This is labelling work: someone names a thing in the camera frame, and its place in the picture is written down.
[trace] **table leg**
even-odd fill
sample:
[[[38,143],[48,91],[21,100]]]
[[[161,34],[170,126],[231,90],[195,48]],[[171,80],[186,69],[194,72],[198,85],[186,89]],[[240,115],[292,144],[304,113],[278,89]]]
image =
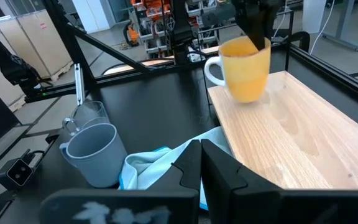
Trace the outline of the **table leg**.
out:
[[[333,35],[323,33],[322,37],[325,39],[331,40],[335,43],[341,44],[345,47],[354,49],[356,52],[358,52],[358,43],[357,42],[344,40],[344,36],[346,35],[347,27],[349,25],[349,21],[351,18],[354,0],[345,0],[344,3],[347,5],[346,5],[346,8],[344,8],[341,12],[338,26],[336,28],[336,35],[333,36]]]

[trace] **black aluminum frame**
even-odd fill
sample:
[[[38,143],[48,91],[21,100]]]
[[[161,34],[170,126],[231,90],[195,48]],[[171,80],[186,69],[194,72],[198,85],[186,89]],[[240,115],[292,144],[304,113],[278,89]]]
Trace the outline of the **black aluminum frame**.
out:
[[[202,67],[205,61],[188,63],[184,65],[174,65],[173,62],[167,62],[159,64],[158,67],[146,67],[143,64],[136,62],[124,54],[120,53],[117,50],[112,49],[110,46],[100,42],[99,40],[87,35],[86,32],[80,28],[71,25],[64,16],[64,13],[61,7],[58,5],[57,0],[42,0],[47,10],[56,30],[59,33],[68,53],[70,54],[73,63],[79,63],[83,71],[83,78],[85,84],[85,91],[89,92],[93,88],[105,86],[105,85],[114,85],[123,82],[130,82],[135,79],[153,77],[155,75],[163,75],[171,72],[178,72],[184,68],[198,68]],[[292,24],[293,24],[293,11],[280,12],[279,14],[290,13],[290,34],[292,34]],[[106,52],[107,54],[117,58],[118,60],[124,62],[125,64],[134,68],[133,70],[115,73],[114,75],[101,75],[100,77],[94,77],[90,66],[88,65],[85,56],[81,50],[80,45],[78,44],[76,37],[79,37],[86,41],[87,43],[97,47],[98,49]],[[287,57],[285,69],[288,70],[289,62],[289,44],[287,48]],[[75,94],[75,83],[67,83],[59,86],[46,87],[44,92],[41,95],[35,95],[31,97],[26,97],[25,101],[27,103],[46,100],[49,98],[55,98],[58,96]]]
[[[139,80],[143,78],[150,78],[156,75],[164,75],[173,72],[179,72],[183,69],[196,69],[204,65],[205,60],[195,63],[188,63],[184,65],[175,65],[174,62],[161,63],[158,67],[145,67],[139,62],[135,62],[132,59],[126,57],[122,53],[110,48],[108,45],[100,42],[99,40],[92,38],[86,35],[86,32],[79,29],[79,27],[73,27],[71,24],[67,23],[66,18],[57,4],[57,0],[42,0],[44,2],[45,8],[49,13],[49,16],[56,27],[60,37],[62,38],[65,47],[67,48],[70,57],[73,60],[73,63],[79,63],[83,69],[85,90],[88,93],[93,88],[99,88],[106,85],[116,85],[125,82],[131,82],[133,80]],[[358,80],[352,78],[350,75],[340,71],[336,67],[322,61],[321,59],[304,52],[299,47],[296,47],[291,44],[292,29],[293,29],[293,11],[279,12],[280,14],[290,14],[290,24],[289,24],[289,33],[288,37],[285,40],[287,43],[285,46],[286,50],[286,59],[285,59],[285,70],[288,71],[290,54],[295,58],[301,60],[309,67],[317,69],[317,72],[321,75],[324,75],[325,78],[335,80],[335,85],[338,85],[340,88],[344,88],[349,93],[357,93],[358,96]],[[101,75],[100,77],[94,77],[90,66],[88,65],[85,56],[83,55],[81,48],[76,41],[76,36],[87,41],[91,45],[99,48],[103,52],[116,57],[118,60],[124,62],[125,64],[134,68],[133,70],[128,70],[124,72],[115,73],[114,75]],[[272,46],[272,50],[282,49],[283,45]],[[209,55],[216,55],[217,52],[210,53]],[[68,83],[65,85],[54,86],[47,88],[42,95],[33,96],[31,98],[26,98],[26,102],[31,103],[40,100],[46,100],[49,98],[54,98],[58,96],[75,94],[75,83]]]

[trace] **blue cloth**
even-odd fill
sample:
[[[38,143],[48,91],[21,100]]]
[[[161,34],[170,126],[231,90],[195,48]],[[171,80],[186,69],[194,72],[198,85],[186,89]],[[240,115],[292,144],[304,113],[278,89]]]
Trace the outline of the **blue cloth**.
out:
[[[171,167],[192,140],[209,139],[217,147],[232,156],[229,144],[221,127],[211,129],[182,145],[170,149],[161,147],[152,152],[140,152],[127,156],[119,176],[121,190],[145,190],[157,181]],[[208,210],[201,180],[200,208]]]

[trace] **white mug handle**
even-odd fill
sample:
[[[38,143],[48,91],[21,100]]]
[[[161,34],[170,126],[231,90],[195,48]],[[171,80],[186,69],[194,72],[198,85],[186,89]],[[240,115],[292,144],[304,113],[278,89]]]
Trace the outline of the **white mug handle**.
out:
[[[216,64],[218,65],[219,67],[222,67],[222,61],[221,61],[221,58],[220,57],[211,57],[210,59],[208,59],[206,62],[205,62],[205,66],[204,66],[204,72],[205,72],[205,75],[206,77],[211,81],[213,82],[215,85],[220,85],[220,86],[225,86],[226,85],[226,82],[224,80],[220,80],[216,77],[214,77],[211,72],[209,72],[209,68],[212,64]]]

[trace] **white pole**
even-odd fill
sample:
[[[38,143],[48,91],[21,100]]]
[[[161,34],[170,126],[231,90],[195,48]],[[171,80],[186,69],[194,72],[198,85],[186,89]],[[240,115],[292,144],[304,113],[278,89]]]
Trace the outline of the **white pole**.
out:
[[[320,31],[326,0],[303,0],[303,30],[309,34]]]

